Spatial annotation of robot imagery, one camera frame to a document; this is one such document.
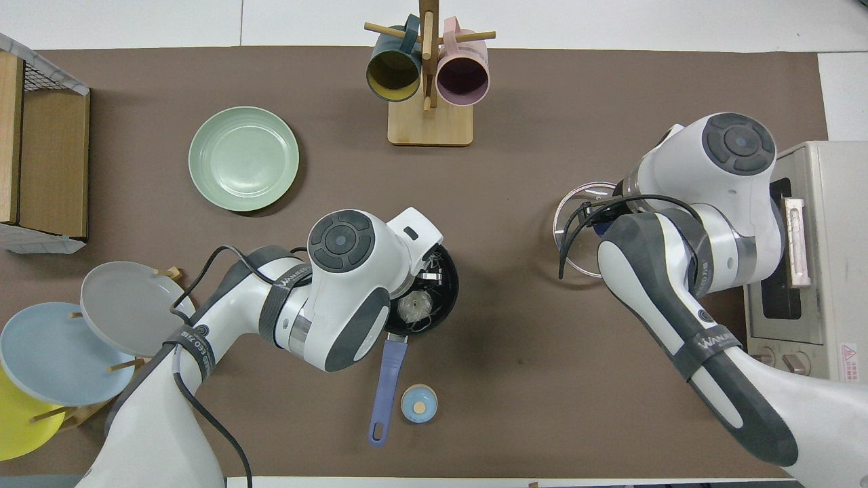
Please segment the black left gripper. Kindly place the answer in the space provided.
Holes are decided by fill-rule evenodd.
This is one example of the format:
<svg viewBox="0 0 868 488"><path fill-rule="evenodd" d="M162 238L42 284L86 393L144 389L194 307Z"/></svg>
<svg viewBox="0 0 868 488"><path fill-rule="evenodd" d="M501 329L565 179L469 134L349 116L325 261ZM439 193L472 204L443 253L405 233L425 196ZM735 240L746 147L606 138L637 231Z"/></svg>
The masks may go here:
<svg viewBox="0 0 868 488"><path fill-rule="evenodd" d="M406 293L411 291L437 291L446 293L452 288L452 272L448 269L450 259L446 248L438 244L427 254L420 272L415 276Z"/></svg>

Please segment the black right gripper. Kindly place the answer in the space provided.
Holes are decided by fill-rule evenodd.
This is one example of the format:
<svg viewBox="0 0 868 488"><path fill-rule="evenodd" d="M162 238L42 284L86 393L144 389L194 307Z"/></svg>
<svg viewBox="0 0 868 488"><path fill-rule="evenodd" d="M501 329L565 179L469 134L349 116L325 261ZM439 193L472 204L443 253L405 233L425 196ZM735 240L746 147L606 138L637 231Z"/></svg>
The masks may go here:
<svg viewBox="0 0 868 488"><path fill-rule="evenodd" d="M586 226L594 229L594 232L607 232L615 220L624 214L632 214L633 210L629 204L623 203L623 197L616 195L590 204L585 211L585 217L590 217L595 212L599 212L598 215L591 218Z"/></svg>

